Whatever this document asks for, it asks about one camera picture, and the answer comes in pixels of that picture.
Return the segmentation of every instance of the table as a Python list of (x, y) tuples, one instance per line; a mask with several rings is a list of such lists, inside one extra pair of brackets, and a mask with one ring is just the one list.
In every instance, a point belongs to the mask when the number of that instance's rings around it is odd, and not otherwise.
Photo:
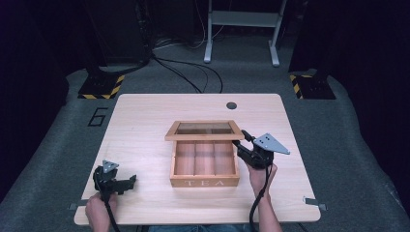
[(271, 52), (272, 65), (279, 66), (277, 52), (277, 40), (280, 25), (283, 18), (284, 8), (287, 0), (280, 0), (280, 10), (278, 13), (250, 13), (250, 12), (231, 12), (231, 11), (213, 11), (212, 0), (208, 2), (208, 40), (205, 48), (204, 62), (211, 62), (212, 45), (213, 45), (213, 25), (229, 26), (253, 26), (253, 27), (272, 27), (275, 28), (274, 35), (269, 41), (269, 50)]
[[(226, 104), (235, 102), (236, 109)], [(134, 189), (118, 197), (118, 224), (247, 223), (254, 201), (245, 163), (239, 159), (237, 187), (173, 188), (170, 163), (173, 143), (164, 137), (178, 120), (234, 120), (254, 136), (269, 132), (289, 151), (276, 154), (277, 175), (270, 193), (278, 220), (317, 221), (314, 198), (286, 111), (276, 94), (126, 94), (117, 101), (82, 199), (95, 194), (92, 174), (103, 160), (118, 163), (117, 180), (136, 174)], [(246, 140), (242, 144), (251, 148)], [(85, 207), (74, 221), (87, 225)]]

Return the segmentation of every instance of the forearm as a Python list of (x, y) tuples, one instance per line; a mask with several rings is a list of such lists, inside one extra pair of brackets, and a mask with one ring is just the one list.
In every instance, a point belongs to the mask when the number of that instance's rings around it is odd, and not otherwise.
[(260, 232), (281, 232), (278, 218), (271, 203), (271, 196), (265, 193), (258, 204), (259, 231)]

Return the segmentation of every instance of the hand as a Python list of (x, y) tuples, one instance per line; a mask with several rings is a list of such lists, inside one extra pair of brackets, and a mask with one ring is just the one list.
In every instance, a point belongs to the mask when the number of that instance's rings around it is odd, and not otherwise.
[[(250, 185), (253, 188), (253, 192), (255, 196), (259, 194), (259, 191), (263, 189), (266, 181), (266, 170), (265, 169), (254, 169), (250, 165), (247, 164), (248, 171), (249, 171), (249, 180)], [(272, 164), (272, 172), (271, 176), (268, 180), (268, 185), (266, 186), (265, 193), (267, 192), (269, 195), (269, 187), (271, 186), (272, 180), (274, 180), (275, 174), (277, 173), (278, 167), (273, 163)]]
[[(117, 194), (111, 194), (108, 203), (112, 214), (115, 216), (117, 212)], [(93, 229), (94, 232), (105, 232), (109, 230), (111, 222), (108, 211), (99, 193), (96, 193), (88, 199), (85, 207), (85, 215), (88, 217), (91, 229)]]

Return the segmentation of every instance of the person's left hand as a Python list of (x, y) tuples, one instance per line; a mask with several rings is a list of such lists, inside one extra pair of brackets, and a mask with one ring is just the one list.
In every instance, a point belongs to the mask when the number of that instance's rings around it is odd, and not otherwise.
[[(108, 203), (112, 214), (115, 216), (117, 212), (117, 194), (111, 194)], [(85, 207), (85, 215), (88, 217), (88, 221), (94, 232), (105, 232), (109, 230), (111, 222), (108, 211), (99, 193), (96, 193), (88, 199)]]

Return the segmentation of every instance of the box lid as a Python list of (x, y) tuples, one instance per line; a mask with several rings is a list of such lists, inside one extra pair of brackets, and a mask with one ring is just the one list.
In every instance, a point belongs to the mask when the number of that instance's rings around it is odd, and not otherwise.
[(245, 136), (233, 120), (175, 121), (165, 136), (175, 140), (241, 140)]

